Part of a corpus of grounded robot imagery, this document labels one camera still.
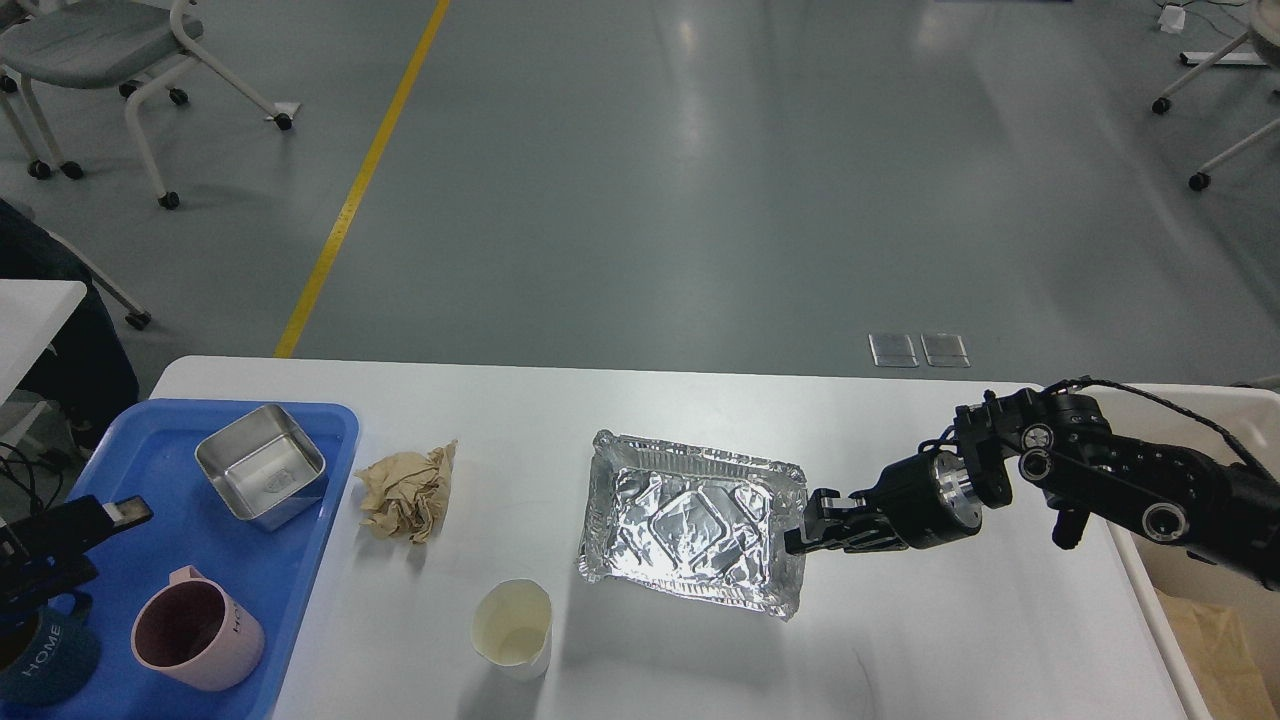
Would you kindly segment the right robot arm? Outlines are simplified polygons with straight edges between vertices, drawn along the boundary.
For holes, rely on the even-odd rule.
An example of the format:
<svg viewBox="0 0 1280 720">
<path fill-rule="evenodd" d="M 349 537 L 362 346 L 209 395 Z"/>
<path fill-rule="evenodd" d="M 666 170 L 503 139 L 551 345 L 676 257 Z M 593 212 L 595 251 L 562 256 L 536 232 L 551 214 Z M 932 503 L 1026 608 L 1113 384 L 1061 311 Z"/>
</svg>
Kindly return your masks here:
<svg viewBox="0 0 1280 720">
<path fill-rule="evenodd" d="M 1130 393 L 1217 433 L 1225 465 L 1185 446 L 1115 433 L 1088 388 L 1091 377 L 960 405 L 950 425 L 890 464 L 869 489 L 814 489 L 791 555 L 928 550 L 975 536 L 984 509 L 1011 503 L 1007 462 L 1056 515 L 1052 541 L 1075 548 L 1091 518 L 1277 589 L 1277 478 L 1229 430 L 1146 389 Z"/>
</svg>

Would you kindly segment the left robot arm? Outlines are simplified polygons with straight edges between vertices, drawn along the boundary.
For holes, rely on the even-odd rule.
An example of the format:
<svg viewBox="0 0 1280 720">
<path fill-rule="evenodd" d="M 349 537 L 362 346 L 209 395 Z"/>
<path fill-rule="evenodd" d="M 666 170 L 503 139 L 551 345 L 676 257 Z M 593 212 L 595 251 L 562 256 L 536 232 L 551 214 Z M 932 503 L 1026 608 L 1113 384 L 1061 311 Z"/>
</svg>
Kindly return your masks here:
<svg viewBox="0 0 1280 720">
<path fill-rule="evenodd" d="M 51 598 L 95 579 L 99 570 L 87 552 L 152 516 L 140 496 L 101 502 L 86 495 L 19 521 L 3 521 L 3 632 L 24 623 Z"/>
</svg>

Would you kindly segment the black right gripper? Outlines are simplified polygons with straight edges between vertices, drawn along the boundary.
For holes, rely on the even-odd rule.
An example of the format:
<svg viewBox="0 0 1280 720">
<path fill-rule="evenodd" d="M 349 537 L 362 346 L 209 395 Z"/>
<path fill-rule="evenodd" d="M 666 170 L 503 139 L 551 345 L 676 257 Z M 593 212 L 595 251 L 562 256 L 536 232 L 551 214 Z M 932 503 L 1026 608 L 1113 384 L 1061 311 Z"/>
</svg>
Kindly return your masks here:
<svg viewBox="0 0 1280 720">
<path fill-rule="evenodd" d="M 884 468 L 872 489 L 847 496 L 814 489 L 783 546 L 796 556 L 929 550 L 977 536 L 982 509 L 963 460 L 948 450 L 928 450 Z"/>
</svg>

